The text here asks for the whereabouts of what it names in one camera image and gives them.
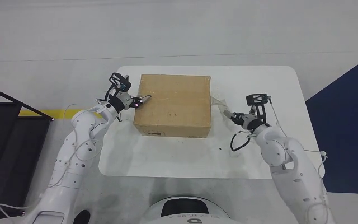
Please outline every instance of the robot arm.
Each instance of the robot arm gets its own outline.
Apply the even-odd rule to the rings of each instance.
[[[71,119],[74,131],[61,146],[50,183],[23,223],[73,223],[73,207],[79,188],[93,159],[100,153],[109,126],[122,110],[138,108],[150,98],[130,96],[127,93],[131,86],[128,76],[113,73],[110,81],[112,86],[104,100],[97,100],[97,106],[81,110]]]
[[[264,104],[271,102],[271,97],[255,94],[246,99],[251,106],[249,114],[231,113],[227,110],[224,114],[255,137],[263,160],[270,166],[277,191],[298,223],[335,223],[328,208],[322,178],[303,146],[296,139],[287,137],[280,129],[266,123]],[[286,164],[290,162],[294,164],[293,169],[286,168]]]

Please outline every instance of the brown cardboard box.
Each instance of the brown cardboard box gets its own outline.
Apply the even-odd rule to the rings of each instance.
[[[152,98],[135,110],[144,136],[206,138],[211,128],[209,76],[143,74],[139,96]]]

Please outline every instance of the yellow line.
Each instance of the yellow line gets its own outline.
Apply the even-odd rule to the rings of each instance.
[[[65,109],[45,109],[40,110],[42,113],[47,114],[50,117],[55,119],[71,119],[77,112],[81,111],[82,109],[67,109],[65,116],[63,116]],[[20,116],[39,116],[37,113],[32,112],[31,110],[22,109],[20,111]]]

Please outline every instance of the gray floor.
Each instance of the gray floor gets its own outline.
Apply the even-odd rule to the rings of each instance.
[[[308,99],[357,65],[357,9],[356,0],[4,0],[0,90],[38,109],[90,108],[124,65],[276,65],[296,70]],[[69,132],[52,123],[29,202]],[[178,194],[210,199],[243,223],[296,223],[271,180],[110,177],[96,158],[80,194],[76,212],[89,208],[92,223],[137,223]],[[358,195],[329,198],[338,223],[356,223]]]

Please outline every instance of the white tabletop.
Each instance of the white tabletop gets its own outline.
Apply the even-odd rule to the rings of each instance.
[[[272,96],[285,133],[298,139],[318,168],[313,128],[296,72],[286,66],[123,66],[129,75],[131,95],[137,95],[142,74],[189,74],[211,76],[211,96],[225,100],[231,111],[248,113],[246,96],[267,93]],[[276,125],[270,104],[267,122]],[[154,176],[174,178],[250,178],[271,179],[269,166],[252,141],[230,156],[230,140],[241,127],[224,120],[218,106],[211,110],[212,127],[206,139],[146,137],[132,125],[134,110],[122,112],[122,123],[114,122],[103,141],[99,169],[107,176]]]

